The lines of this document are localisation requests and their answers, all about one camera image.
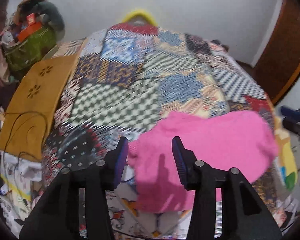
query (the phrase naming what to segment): gray cloth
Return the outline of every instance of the gray cloth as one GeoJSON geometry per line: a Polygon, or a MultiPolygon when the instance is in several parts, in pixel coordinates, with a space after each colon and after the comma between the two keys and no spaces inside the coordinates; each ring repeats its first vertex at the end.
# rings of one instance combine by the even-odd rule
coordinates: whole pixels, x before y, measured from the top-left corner
{"type": "Polygon", "coordinates": [[[32,12],[36,14],[46,14],[42,23],[49,23],[55,31],[62,31],[65,28],[63,18],[53,3],[47,1],[39,2],[33,7],[32,12]]]}

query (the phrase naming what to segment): red fabric patch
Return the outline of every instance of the red fabric patch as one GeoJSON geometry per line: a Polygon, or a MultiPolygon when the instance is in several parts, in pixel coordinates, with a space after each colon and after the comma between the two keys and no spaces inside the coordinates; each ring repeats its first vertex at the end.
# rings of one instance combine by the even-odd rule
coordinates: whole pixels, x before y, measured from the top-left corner
{"type": "Polygon", "coordinates": [[[270,106],[266,99],[257,99],[247,95],[244,95],[244,98],[247,100],[249,105],[252,107],[252,110],[259,112],[260,110],[264,109],[271,113],[270,106]]]}
{"type": "Polygon", "coordinates": [[[126,30],[144,35],[158,35],[158,28],[152,25],[134,26],[129,23],[118,23],[113,25],[110,30],[126,30]]]}

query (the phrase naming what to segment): green bag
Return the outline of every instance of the green bag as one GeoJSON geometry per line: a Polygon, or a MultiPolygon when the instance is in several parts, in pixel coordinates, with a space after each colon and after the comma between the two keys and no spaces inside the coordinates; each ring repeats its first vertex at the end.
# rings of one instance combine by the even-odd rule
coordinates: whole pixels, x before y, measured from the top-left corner
{"type": "Polygon", "coordinates": [[[54,31],[46,26],[28,36],[21,44],[4,48],[11,75],[21,80],[32,65],[56,45],[54,31]]]}

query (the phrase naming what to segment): black cable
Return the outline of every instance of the black cable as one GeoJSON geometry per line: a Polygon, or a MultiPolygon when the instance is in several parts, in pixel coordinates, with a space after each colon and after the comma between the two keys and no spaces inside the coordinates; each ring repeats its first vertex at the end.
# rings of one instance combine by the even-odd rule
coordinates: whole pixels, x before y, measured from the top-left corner
{"type": "Polygon", "coordinates": [[[290,228],[293,225],[293,223],[294,223],[294,221],[290,225],[288,225],[284,230],[282,230],[281,232],[283,233],[285,230],[287,230],[288,228],[290,228]]]}
{"type": "MultiPolygon", "coordinates": [[[[6,142],[5,146],[4,146],[4,151],[3,151],[3,156],[2,156],[2,162],[3,162],[3,168],[4,168],[4,176],[5,176],[6,180],[7,180],[7,188],[8,188],[7,192],[9,192],[9,180],[8,180],[7,171],[6,171],[6,164],[5,164],[5,153],[6,153],[6,149],[7,149],[7,147],[8,147],[8,144],[11,142],[10,139],[13,138],[13,136],[16,134],[16,132],[18,131],[18,129],[19,129],[22,125],[24,125],[27,121],[29,121],[32,117],[34,117],[35,115],[34,115],[34,116],[31,116],[30,118],[28,118],[27,120],[25,120],[25,121],[17,128],[17,130],[14,132],[13,136],[11,137],[13,127],[15,126],[17,120],[18,120],[21,116],[23,116],[24,114],[31,114],[31,113],[32,113],[32,114],[37,114],[37,115],[42,116],[43,119],[44,119],[44,121],[45,121],[45,129],[44,129],[44,134],[43,134],[42,141],[41,141],[41,148],[42,148],[42,145],[43,145],[43,143],[44,143],[44,138],[45,138],[45,136],[46,136],[47,128],[48,128],[48,120],[47,120],[47,117],[46,117],[45,115],[43,115],[42,113],[40,113],[40,112],[38,112],[38,111],[27,111],[27,112],[23,112],[23,113],[5,113],[5,115],[7,115],[7,114],[18,114],[17,118],[14,120],[14,122],[13,122],[13,124],[12,124],[11,130],[10,130],[10,134],[9,134],[8,139],[7,139],[7,142],[6,142]]],[[[14,172],[13,172],[13,178],[14,178],[14,182],[15,182],[15,186],[16,186],[16,188],[17,188],[18,194],[19,194],[20,196],[21,196],[21,191],[20,191],[18,185],[16,184],[15,171],[16,171],[17,166],[19,165],[20,156],[21,156],[22,154],[27,154],[27,155],[33,157],[34,159],[38,160],[36,157],[34,157],[33,155],[31,155],[30,153],[27,153],[27,152],[20,152],[20,153],[19,153],[19,156],[18,156],[18,162],[17,162],[17,164],[16,164],[16,166],[15,166],[15,168],[14,168],[14,172]]],[[[18,212],[16,212],[16,209],[15,209],[15,207],[14,207],[13,202],[9,199],[9,197],[8,197],[7,199],[9,200],[10,205],[11,205],[11,207],[13,208],[14,212],[16,213],[16,215],[17,215],[18,217],[20,217],[19,214],[18,214],[18,212]]]]}

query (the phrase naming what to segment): bed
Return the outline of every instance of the bed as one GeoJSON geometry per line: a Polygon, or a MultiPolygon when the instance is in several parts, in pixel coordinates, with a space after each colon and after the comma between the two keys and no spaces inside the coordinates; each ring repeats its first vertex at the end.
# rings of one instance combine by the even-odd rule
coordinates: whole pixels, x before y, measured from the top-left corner
{"type": "MultiPolygon", "coordinates": [[[[63,167],[88,167],[114,149],[121,136],[133,141],[171,111],[211,118],[241,110],[258,112],[280,149],[273,164],[253,183],[272,214],[277,212],[277,200],[283,201],[293,189],[297,170],[289,134],[267,94],[218,42],[121,23],[62,44],[52,58],[70,56],[75,64],[60,91],[52,131],[42,148],[42,189],[63,167]],[[60,158],[61,145],[66,152],[70,145],[65,146],[65,140],[80,146],[60,158]]],[[[116,239],[186,238],[191,210],[160,214],[137,210],[134,173],[128,165],[121,184],[106,197],[116,239]]],[[[84,190],[80,199],[80,235],[86,237],[84,190]]],[[[218,237],[222,202],[216,203],[216,210],[218,237]]]]}

